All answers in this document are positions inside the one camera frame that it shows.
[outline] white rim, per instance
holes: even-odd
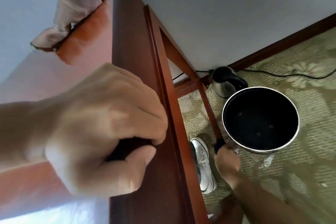
[[[260,89],[260,88],[262,88],[262,89],[268,89],[268,90],[273,90],[273,91],[275,91],[275,92],[280,93],[280,94],[283,95],[285,98],[287,98],[287,99],[291,102],[291,104],[293,105],[293,107],[295,108],[295,110],[296,110],[296,114],[297,114],[297,118],[298,118],[297,130],[296,130],[296,133],[294,134],[294,136],[292,137],[292,139],[289,140],[289,141],[288,141],[286,144],[284,144],[283,146],[280,146],[280,147],[275,148],[275,149],[272,149],[272,150],[256,150],[256,149],[249,148],[249,147],[247,147],[247,146],[245,146],[245,145],[242,145],[241,143],[237,142],[237,141],[230,135],[230,133],[228,132],[228,130],[226,129],[225,124],[224,124],[224,119],[223,119],[225,106],[226,106],[226,104],[230,101],[231,98],[233,98],[236,94],[242,92],[243,90]],[[277,150],[280,150],[280,149],[286,147],[287,145],[289,145],[289,144],[295,139],[295,137],[296,137],[297,134],[299,133],[299,129],[300,129],[300,116],[299,116],[299,112],[297,111],[297,108],[296,108],[296,106],[294,105],[294,103],[292,102],[292,100],[290,100],[285,94],[281,93],[280,91],[277,91],[277,90],[274,90],[274,89],[271,89],[271,88],[267,88],[267,87],[248,87],[248,88],[245,88],[245,89],[242,89],[242,90],[237,91],[235,94],[233,94],[231,97],[229,97],[229,99],[225,102],[224,107],[223,107],[223,111],[222,111],[222,124],[223,124],[223,126],[224,126],[224,128],[225,128],[225,131],[226,131],[227,134],[229,135],[229,137],[231,137],[232,140],[235,141],[235,142],[236,142],[238,145],[240,145],[241,147],[244,147],[245,149],[248,149],[248,150],[251,150],[251,151],[256,151],[256,152],[271,152],[271,151],[277,151]]]

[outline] shoe sole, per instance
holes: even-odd
[[[195,138],[192,138],[190,141],[193,141],[193,140],[198,141],[198,142],[204,147],[205,151],[207,152],[208,159],[209,159],[209,161],[210,161],[210,158],[209,158],[209,150],[208,150],[207,145],[203,142],[203,140],[201,140],[201,139],[198,140],[198,139],[200,139],[200,138],[195,137]],[[210,171],[211,171],[211,177],[212,177],[212,181],[213,181],[213,190],[210,191],[210,192],[208,192],[208,193],[213,192],[213,191],[217,188],[217,182],[216,182],[215,176],[213,175],[213,172],[212,172],[211,168],[210,168]]]

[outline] foot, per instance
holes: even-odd
[[[199,186],[203,194],[209,194],[216,189],[217,184],[210,168],[208,147],[199,137],[195,137],[190,141],[195,147],[197,163],[201,172],[201,182]]]

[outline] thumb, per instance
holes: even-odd
[[[103,163],[82,180],[79,192],[87,196],[113,197],[136,191],[155,153],[155,147],[145,145],[132,151],[125,160]]]

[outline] stainless steel kettle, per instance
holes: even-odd
[[[209,70],[209,73],[212,77],[213,90],[221,98],[228,99],[237,91],[248,87],[247,82],[227,66]]]

